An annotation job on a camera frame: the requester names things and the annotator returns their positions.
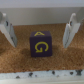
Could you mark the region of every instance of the brown surface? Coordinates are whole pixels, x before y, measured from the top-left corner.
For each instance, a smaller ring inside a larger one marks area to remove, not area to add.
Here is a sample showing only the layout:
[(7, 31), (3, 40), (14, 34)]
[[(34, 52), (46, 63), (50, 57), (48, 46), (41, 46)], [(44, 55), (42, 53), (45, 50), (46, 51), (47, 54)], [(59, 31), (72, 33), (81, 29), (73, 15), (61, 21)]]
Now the brown surface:
[[(84, 69), (84, 29), (79, 31), (70, 46), (63, 48), (62, 38), (65, 24), (15, 26), (18, 38), (17, 48), (13, 48), (0, 32), (0, 73)], [(53, 55), (32, 58), (29, 36), (33, 31), (50, 31)]]

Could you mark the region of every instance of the yellow letter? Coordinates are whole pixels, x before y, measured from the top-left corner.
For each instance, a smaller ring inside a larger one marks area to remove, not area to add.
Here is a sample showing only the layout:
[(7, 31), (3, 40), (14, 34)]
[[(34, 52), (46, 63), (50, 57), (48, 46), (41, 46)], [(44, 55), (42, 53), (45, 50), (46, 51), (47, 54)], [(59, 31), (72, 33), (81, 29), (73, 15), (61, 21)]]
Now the yellow letter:
[(45, 34), (43, 34), (41, 32), (37, 32), (34, 36), (37, 36), (37, 35), (45, 35)]
[(48, 46), (48, 44), (47, 44), (46, 42), (38, 42), (38, 43), (35, 45), (36, 53), (41, 53), (41, 52), (43, 52), (42, 47), (40, 48), (40, 50), (38, 50), (38, 48), (37, 48), (38, 45), (40, 45), (40, 44), (45, 44), (45, 45), (46, 45), (45, 51), (48, 51), (49, 46)]

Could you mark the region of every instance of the dark purple block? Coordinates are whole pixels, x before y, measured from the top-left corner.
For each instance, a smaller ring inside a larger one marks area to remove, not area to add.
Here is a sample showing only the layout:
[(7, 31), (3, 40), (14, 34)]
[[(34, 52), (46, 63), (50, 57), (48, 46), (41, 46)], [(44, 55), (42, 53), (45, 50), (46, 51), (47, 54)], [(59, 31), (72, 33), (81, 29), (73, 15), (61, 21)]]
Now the dark purple block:
[(52, 37), (49, 31), (32, 32), (30, 36), (32, 57), (52, 56)]

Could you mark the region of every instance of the cube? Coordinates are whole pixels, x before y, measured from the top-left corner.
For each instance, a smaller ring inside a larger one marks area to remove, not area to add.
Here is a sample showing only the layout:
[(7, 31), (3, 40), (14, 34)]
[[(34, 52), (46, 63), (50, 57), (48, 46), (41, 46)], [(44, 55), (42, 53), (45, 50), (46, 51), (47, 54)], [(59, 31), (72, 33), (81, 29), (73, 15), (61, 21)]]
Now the cube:
[(32, 57), (52, 56), (52, 37), (49, 31), (32, 32), (30, 35)]

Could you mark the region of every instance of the white ledge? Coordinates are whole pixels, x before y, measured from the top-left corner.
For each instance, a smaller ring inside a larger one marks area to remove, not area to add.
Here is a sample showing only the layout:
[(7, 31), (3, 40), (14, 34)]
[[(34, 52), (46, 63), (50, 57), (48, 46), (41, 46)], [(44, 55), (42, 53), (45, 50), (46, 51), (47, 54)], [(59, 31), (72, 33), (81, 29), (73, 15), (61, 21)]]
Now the white ledge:
[(84, 0), (0, 0), (0, 8), (84, 7)]

